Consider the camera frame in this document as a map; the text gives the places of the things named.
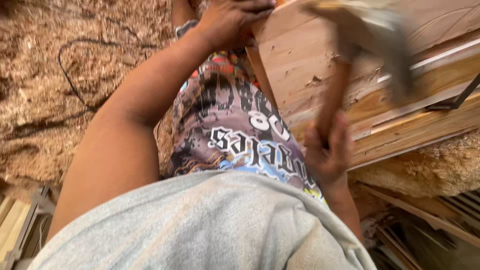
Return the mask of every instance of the forearm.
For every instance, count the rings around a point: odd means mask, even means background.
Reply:
[[[346,180],[347,173],[330,185],[321,185],[322,194],[327,201],[328,207],[334,212],[345,225],[352,230],[356,237],[363,243],[363,236],[360,230],[360,218],[355,202],[348,188]]]
[[[177,43],[157,52],[132,71],[99,113],[127,117],[153,127],[167,112],[182,84],[211,53],[191,29]]]

